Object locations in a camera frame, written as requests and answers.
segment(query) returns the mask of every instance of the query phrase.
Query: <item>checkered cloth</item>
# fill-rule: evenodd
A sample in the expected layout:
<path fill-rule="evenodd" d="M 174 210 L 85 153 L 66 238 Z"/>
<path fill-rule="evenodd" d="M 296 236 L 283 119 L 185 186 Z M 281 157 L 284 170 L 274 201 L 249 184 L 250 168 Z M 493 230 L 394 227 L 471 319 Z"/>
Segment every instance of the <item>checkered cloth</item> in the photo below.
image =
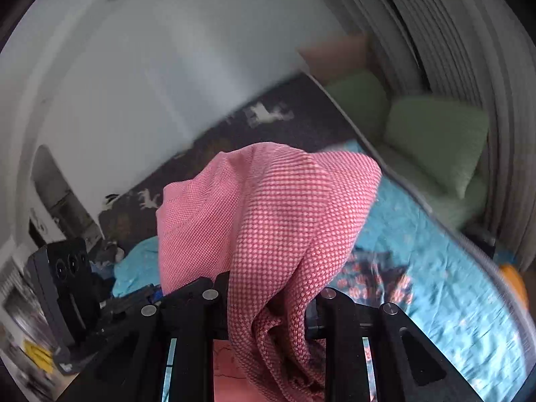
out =
<path fill-rule="evenodd" d="M 193 180 L 164 188 L 163 292 L 230 270 L 229 340 L 267 400 L 322 395 L 324 352 L 305 340 L 305 309 L 348 258 L 380 177 L 364 154 L 266 142 L 219 153 Z"/>

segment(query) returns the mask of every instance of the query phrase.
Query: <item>garment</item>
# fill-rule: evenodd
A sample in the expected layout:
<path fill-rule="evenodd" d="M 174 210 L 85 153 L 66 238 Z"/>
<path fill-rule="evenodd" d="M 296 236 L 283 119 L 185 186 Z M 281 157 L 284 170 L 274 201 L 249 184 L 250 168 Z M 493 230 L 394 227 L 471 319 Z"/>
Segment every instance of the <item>garment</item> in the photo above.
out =
<path fill-rule="evenodd" d="M 380 178 L 364 154 L 266 142 L 219 153 L 193 180 L 164 188 L 163 292 L 230 270 L 229 340 L 267 400 L 322 394 L 323 347 L 306 343 L 305 309 L 344 265 Z"/>

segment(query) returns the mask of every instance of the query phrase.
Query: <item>orange object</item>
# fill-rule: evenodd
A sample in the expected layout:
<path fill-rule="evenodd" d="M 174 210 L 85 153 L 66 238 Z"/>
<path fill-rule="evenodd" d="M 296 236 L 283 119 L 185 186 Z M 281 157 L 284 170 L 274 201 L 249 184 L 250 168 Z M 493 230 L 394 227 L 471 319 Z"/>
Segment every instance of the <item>orange object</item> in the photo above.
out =
<path fill-rule="evenodd" d="M 523 282 L 523 278 L 521 278 L 519 272 L 511 264 L 503 264 L 499 267 L 499 270 L 503 278 L 516 293 L 518 299 L 528 310 L 529 296 L 527 295 L 525 283 Z"/>

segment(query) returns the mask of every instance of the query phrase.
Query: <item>green cushion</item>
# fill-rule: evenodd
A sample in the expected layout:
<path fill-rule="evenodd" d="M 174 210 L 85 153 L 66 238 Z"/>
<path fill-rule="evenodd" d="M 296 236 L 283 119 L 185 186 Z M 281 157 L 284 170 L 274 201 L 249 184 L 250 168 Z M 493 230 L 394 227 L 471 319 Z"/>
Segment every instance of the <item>green cushion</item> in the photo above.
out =
<path fill-rule="evenodd" d="M 459 199 L 446 193 L 426 172 L 392 148 L 379 145 L 376 149 L 387 165 L 416 187 L 437 218 L 445 225 L 460 230 L 468 221 L 484 212 L 487 186 L 478 173 L 474 174 L 469 182 L 465 198 Z"/>
<path fill-rule="evenodd" d="M 371 143 L 381 141 L 389 114 L 389 100 L 372 73 L 360 71 L 325 88 Z"/>
<path fill-rule="evenodd" d="M 391 107 L 384 141 L 462 199 L 488 134 L 488 116 L 453 100 L 406 97 Z"/>

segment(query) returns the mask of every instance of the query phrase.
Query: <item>white animal figure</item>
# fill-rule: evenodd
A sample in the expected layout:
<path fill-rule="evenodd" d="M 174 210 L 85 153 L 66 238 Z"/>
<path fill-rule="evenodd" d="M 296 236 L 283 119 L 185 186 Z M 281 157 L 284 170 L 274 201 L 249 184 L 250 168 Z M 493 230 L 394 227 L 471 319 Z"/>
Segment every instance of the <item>white animal figure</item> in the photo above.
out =
<path fill-rule="evenodd" d="M 158 208 L 160 207 L 156 200 L 160 197 L 160 193 L 157 193 L 153 199 L 151 199 L 151 194 L 149 193 L 149 189 L 143 189 L 141 192 L 138 192 L 138 199 L 141 201 L 139 206 L 141 207 L 141 210 L 144 208 Z"/>
<path fill-rule="evenodd" d="M 281 107 L 276 106 L 272 111 L 268 111 L 263 103 L 257 103 L 254 106 L 246 109 L 248 125 L 251 128 L 260 124 L 269 124 L 274 121 L 288 121 L 294 118 L 294 114 L 290 111 L 286 114 L 281 113 Z"/>

